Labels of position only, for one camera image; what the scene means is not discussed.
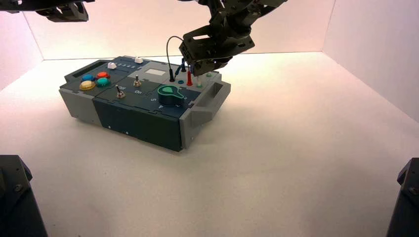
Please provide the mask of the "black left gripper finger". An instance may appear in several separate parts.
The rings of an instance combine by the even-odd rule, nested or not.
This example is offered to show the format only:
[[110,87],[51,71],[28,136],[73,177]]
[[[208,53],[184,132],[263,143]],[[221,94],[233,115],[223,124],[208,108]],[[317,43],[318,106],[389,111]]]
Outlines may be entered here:
[[66,21],[88,21],[89,16],[83,2],[71,2],[64,7]]
[[36,10],[36,13],[52,22],[65,22],[62,12],[57,7]]

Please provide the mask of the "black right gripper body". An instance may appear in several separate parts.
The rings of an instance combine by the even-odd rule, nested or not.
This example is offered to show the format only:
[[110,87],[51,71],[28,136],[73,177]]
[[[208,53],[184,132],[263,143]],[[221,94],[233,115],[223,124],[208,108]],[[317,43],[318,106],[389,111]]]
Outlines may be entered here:
[[254,47],[251,25],[231,16],[213,18],[206,26],[183,35],[179,50],[189,64],[196,61],[233,57]]

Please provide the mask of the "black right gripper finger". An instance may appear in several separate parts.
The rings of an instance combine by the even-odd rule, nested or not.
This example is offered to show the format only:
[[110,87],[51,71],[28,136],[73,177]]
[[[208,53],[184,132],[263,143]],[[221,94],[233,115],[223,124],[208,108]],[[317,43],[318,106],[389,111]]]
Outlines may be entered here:
[[212,60],[196,61],[191,63],[192,74],[195,77],[206,74],[214,70],[215,63]]
[[230,60],[231,60],[231,57],[213,59],[213,61],[212,61],[212,68],[213,69],[223,68],[223,67],[225,67],[228,64],[228,62]]

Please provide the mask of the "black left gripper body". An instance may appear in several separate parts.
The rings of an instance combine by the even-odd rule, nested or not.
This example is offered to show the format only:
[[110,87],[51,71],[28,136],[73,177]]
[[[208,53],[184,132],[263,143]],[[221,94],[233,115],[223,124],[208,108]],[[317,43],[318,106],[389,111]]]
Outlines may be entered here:
[[62,6],[76,6],[76,9],[85,11],[84,2],[94,2],[93,0],[0,0],[1,11],[41,11],[56,9]]

